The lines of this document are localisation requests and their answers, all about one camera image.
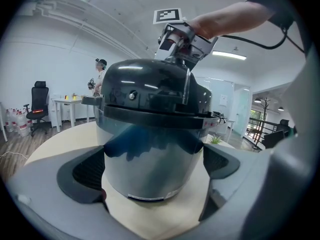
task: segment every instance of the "wooden floor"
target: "wooden floor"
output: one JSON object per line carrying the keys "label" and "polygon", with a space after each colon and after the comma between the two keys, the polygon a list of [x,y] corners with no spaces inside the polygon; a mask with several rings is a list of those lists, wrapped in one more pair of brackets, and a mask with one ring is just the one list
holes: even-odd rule
{"label": "wooden floor", "polygon": [[[87,120],[76,121],[75,125],[81,125],[86,122]],[[50,123],[42,124],[45,124],[47,135],[45,135],[45,131],[41,128],[34,133],[34,137],[30,135],[21,137],[17,132],[6,132],[8,142],[5,142],[2,132],[0,132],[0,156],[10,151],[23,154],[26,158],[29,158],[42,143],[57,134],[56,127],[51,128]],[[64,122],[60,130],[64,131],[70,127],[70,122]],[[0,176],[4,182],[6,182],[18,168],[25,164],[26,159],[20,154],[7,153],[4,157],[0,157]]]}

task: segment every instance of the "person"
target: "person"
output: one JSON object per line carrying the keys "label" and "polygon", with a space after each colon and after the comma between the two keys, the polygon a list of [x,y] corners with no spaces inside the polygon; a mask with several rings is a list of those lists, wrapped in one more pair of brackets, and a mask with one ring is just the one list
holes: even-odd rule
{"label": "person", "polygon": [[216,36],[244,32],[269,21],[282,29],[288,29],[296,20],[306,54],[311,40],[299,16],[294,17],[287,0],[247,0],[192,19],[189,25],[196,35],[211,39]]}
{"label": "person", "polygon": [[98,58],[95,61],[96,61],[95,68],[96,70],[98,70],[99,75],[95,81],[94,96],[100,96],[102,82],[104,80],[105,73],[106,73],[107,61],[104,59],[98,59]]}

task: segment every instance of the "white table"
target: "white table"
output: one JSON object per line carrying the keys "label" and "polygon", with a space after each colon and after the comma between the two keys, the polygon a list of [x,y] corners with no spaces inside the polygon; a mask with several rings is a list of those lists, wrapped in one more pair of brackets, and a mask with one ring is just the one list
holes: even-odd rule
{"label": "white table", "polygon": [[[26,165],[39,159],[60,155],[72,150],[98,145],[96,122],[69,128],[44,142]],[[117,192],[102,176],[102,188],[106,192],[106,204],[110,214],[125,227],[146,240],[163,240],[179,235],[199,224],[199,216],[205,204],[209,176],[201,155],[194,171],[181,192],[162,202],[138,202]]]}
{"label": "white table", "polygon": [[[71,127],[75,127],[75,104],[81,103],[81,99],[64,99],[64,98],[55,98],[53,99],[55,103],[55,117],[56,117],[56,130],[60,133],[59,117],[58,117],[58,103],[69,104],[70,105],[70,121]],[[86,122],[89,123],[89,105],[86,105]]]}
{"label": "white table", "polygon": [[[228,123],[231,123],[231,127],[230,127],[230,131],[226,137],[226,143],[229,142],[229,139],[230,139],[230,136],[231,136],[231,133],[234,129],[234,126],[235,126],[235,122],[234,120],[230,120],[230,119],[224,119],[225,120],[225,123],[226,123],[226,130],[228,129]],[[219,127],[221,127],[222,125],[216,125],[214,126],[212,129],[213,129],[213,132],[215,133],[218,133],[218,134],[226,134],[226,130],[224,132],[220,132],[219,131]]]}
{"label": "white table", "polygon": [[233,120],[230,120],[230,119],[227,119],[227,120],[226,120],[226,123],[231,123],[230,131],[229,131],[229,133],[228,133],[228,136],[226,137],[226,143],[229,142],[231,133],[232,133],[232,131],[233,131],[233,129],[234,129],[234,126],[235,126],[235,122],[236,122],[236,121],[233,121]]}
{"label": "white table", "polygon": [[6,132],[5,132],[4,120],[2,118],[2,104],[1,104],[1,102],[0,102],[0,124],[1,124],[1,130],[2,130],[2,134],[3,134],[4,140],[5,140],[5,142],[7,142],[8,139],[7,139],[7,135],[6,135]]}

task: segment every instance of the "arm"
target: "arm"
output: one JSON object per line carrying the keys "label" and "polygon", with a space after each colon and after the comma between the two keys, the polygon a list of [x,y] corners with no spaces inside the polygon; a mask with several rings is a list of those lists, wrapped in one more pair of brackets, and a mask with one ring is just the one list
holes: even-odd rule
{"label": "arm", "polygon": [[189,22],[197,35],[207,39],[254,29],[275,13],[255,2],[238,2],[226,8],[200,15]]}
{"label": "arm", "polygon": [[102,86],[102,82],[99,82],[99,83],[95,84],[94,89],[98,90],[100,86]]}

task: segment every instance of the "cable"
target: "cable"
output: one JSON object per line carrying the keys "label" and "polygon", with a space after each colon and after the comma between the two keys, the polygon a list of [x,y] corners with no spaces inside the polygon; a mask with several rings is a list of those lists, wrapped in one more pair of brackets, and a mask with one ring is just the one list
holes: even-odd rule
{"label": "cable", "polygon": [[0,158],[4,158],[8,153],[21,155],[21,156],[23,156],[25,159],[27,159],[27,160],[28,160],[28,158],[26,158],[23,154],[20,154],[20,153],[14,153],[14,152],[11,152],[11,151],[7,151],[7,152],[5,152],[3,155],[0,155]]}
{"label": "cable", "polygon": [[301,49],[294,41],[292,41],[292,39],[288,36],[288,30],[286,28],[281,28],[282,33],[284,34],[283,38],[281,39],[280,42],[278,42],[276,45],[273,46],[266,46],[264,44],[243,38],[243,37],[239,37],[239,36],[234,36],[234,35],[222,35],[223,38],[230,38],[230,39],[235,39],[235,40],[240,40],[243,42],[247,42],[249,44],[255,45],[255,46],[259,46],[263,49],[267,49],[267,50],[273,50],[278,48],[279,46],[281,46],[286,39],[288,39],[300,52],[305,53],[305,51],[303,49]]}
{"label": "cable", "polygon": [[292,41],[292,39],[289,36],[286,36],[286,38],[288,38],[288,40],[291,42],[291,44],[293,44],[300,52],[305,53],[305,51],[303,49],[301,49],[294,41]]}
{"label": "cable", "polygon": [[225,34],[224,34],[224,35],[222,35],[222,37],[223,37],[223,38],[230,38],[230,39],[240,40],[240,41],[247,42],[247,43],[252,44],[252,45],[255,45],[255,46],[259,46],[259,47],[261,47],[261,48],[263,48],[263,49],[273,50],[273,49],[278,48],[279,46],[281,46],[281,45],[285,42],[285,40],[286,40],[286,38],[287,38],[288,30],[284,28],[284,29],[282,29],[282,32],[284,33],[283,38],[281,39],[280,42],[278,42],[276,45],[273,45],[273,46],[266,46],[266,45],[264,45],[264,44],[257,43],[257,42],[255,42],[255,41],[251,41],[251,40],[249,40],[249,39],[246,39],[246,38],[243,38],[243,37],[239,37],[239,36],[234,36],[234,35],[225,35]]}

